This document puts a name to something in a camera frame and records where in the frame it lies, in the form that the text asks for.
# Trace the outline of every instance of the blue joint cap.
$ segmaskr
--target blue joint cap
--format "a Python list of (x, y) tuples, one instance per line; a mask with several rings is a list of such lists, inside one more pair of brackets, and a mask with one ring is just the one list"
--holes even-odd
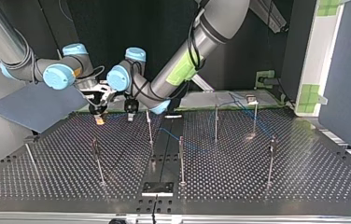
[(167, 109), (167, 106), (169, 104), (170, 104), (170, 100), (166, 100), (166, 101), (161, 102), (159, 105), (157, 105), (154, 108), (151, 108), (149, 110), (154, 112), (157, 115), (160, 115), (161, 113), (163, 113)]
[(10, 78), (10, 79), (14, 79), (14, 80), (18, 80), (17, 78), (13, 77), (9, 71), (7, 70), (7, 68), (4, 66), (3, 63), (0, 63), (0, 69), (1, 69), (1, 72), (3, 73), (3, 75), (7, 78)]
[(115, 65), (111, 71), (106, 74), (106, 81), (115, 91), (126, 91), (131, 83), (129, 73), (121, 65)]
[(63, 48), (63, 55), (88, 54), (83, 44), (70, 44)]
[(73, 69), (62, 63), (54, 63), (44, 71), (45, 83), (54, 90), (64, 90), (75, 80)]
[(128, 48), (126, 49), (125, 57), (136, 61), (145, 62), (147, 59), (147, 54), (140, 48)]

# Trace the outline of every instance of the optical breadboard table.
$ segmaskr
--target optical breadboard table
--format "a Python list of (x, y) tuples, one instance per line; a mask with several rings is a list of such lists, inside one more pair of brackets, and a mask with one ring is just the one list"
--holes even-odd
[[(0, 216), (350, 221), (351, 155), (291, 110), (259, 110), (255, 128), (251, 111), (219, 110), (217, 142), (214, 111), (182, 114), (150, 115), (153, 147), (146, 113), (133, 122), (107, 115), (102, 126), (83, 113), (62, 120), (29, 144), (35, 163), (26, 147), (0, 161)], [(268, 185), (274, 134), (278, 150)], [(93, 138), (105, 185), (91, 154)], [(185, 185), (179, 184), (180, 139)], [(147, 186), (160, 185), (167, 195), (147, 194)]]

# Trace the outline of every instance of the green tape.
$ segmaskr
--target green tape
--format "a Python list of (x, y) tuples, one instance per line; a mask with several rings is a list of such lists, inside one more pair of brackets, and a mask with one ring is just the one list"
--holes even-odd
[(188, 52), (182, 56), (181, 60), (178, 61), (177, 65), (173, 69), (172, 73), (166, 78), (166, 81), (173, 86), (179, 86), (184, 80), (191, 80), (196, 74), (195, 65), (190, 60)]
[(340, 0), (319, 0), (317, 16), (328, 17), (336, 15)]
[(257, 89), (271, 89), (273, 87), (272, 85), (264, 85), (263, 83), (258, 82), (260, 77), (274, 77), (274, 70), (259, 71), (255, 77), (255, 87)]
[(318, 103), (319, 85), (303, 84), (299, 98), (298, 109), (299, 113), (314, 113), (316, 104)]

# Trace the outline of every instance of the robotic arm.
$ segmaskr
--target robotic arm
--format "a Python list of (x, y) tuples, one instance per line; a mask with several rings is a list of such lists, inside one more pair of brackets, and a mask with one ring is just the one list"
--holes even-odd
[(82, 44), (63, 48), (60, 60), (37, 59), (23, 35), (0, 10), (0, 67), (4, 76), (21, 81), (45, 82), (54, 90), (74, 85), (90, 102), (90, 112), (100, 117), (114, 91), (98, 83), (88, 51)]
[(152, 112), (162, 113), (177, 87), (193, 78), (218, 45), (233, 38), (249, 7), (249, 0), (196, 2), (200, 5), (199, 13), (190, 26), (189, 38), (151, 83), (142, 76), (146, 53), (130, 48), (125, 60), (107, 74), (108, 85), (115, 91), (126, 91)]
[(96, 73), (92, 68), (88, 51), (82, 44), (64, 47), (64, 57), (60, 60), (37, 59), (28, 42), (0, 10), (1, 70), (6, 77), (44, 81), (55, 90), (74, 85), (89, 101), (90, 111), (98, 124), (102, 122), (101, 115), (108, 100), (116, 91), (125, 91), (160, 114), (169, 105), (169, 96), (177, 87), (193, 78), (218, 45), (233, 38), (249, 7), (249, 0), (196, 2), (200, 6), (199, 13), (190, 25), (188, 39), (152, 82), (144, 78), (146, 53), (138, 48), (127, 49), (125, 59), (107, 74), (108, 86), (98, 82), (96, 77), (100, 72)]

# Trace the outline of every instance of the small block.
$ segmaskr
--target small block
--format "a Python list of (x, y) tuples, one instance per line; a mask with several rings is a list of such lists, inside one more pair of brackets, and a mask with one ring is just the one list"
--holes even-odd
[(96, 124), (97, 125), (104, 125), (104, 120), (103, 119), (96, 119)]

